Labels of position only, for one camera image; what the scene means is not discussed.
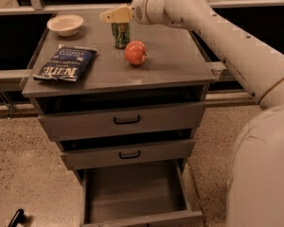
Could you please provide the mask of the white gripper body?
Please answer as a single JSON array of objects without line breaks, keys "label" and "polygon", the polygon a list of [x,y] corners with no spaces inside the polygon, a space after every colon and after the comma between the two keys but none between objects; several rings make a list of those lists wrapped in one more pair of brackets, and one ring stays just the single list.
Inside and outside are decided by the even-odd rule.
[{"label": "white gripper body", "polygon": [[168,21],[165,0],[133,0],[132,14],[141,25],[163,25]]}]

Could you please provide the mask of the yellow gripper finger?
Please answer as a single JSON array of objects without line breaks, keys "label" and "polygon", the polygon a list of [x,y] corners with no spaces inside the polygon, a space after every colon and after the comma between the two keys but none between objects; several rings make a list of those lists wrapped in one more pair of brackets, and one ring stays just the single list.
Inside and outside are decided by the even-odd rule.
[{"label": "yellow gripper finger", "polygon": [[99,20],[107,24],[129,23],[133,18],[131,8],[122,4],[116,8],[103,11],[99,15]]}]

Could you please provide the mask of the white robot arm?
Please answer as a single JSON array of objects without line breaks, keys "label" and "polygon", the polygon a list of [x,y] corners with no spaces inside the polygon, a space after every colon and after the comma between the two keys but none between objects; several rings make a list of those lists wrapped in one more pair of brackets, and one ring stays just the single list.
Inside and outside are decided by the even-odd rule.
[{"label": "white robot arm", "polygon": [[102,12],[99,19],[199,34],[264,109],[233,146],[226,227],[284,227],[284,55],[221,17],[206,0],[133,0]]}]

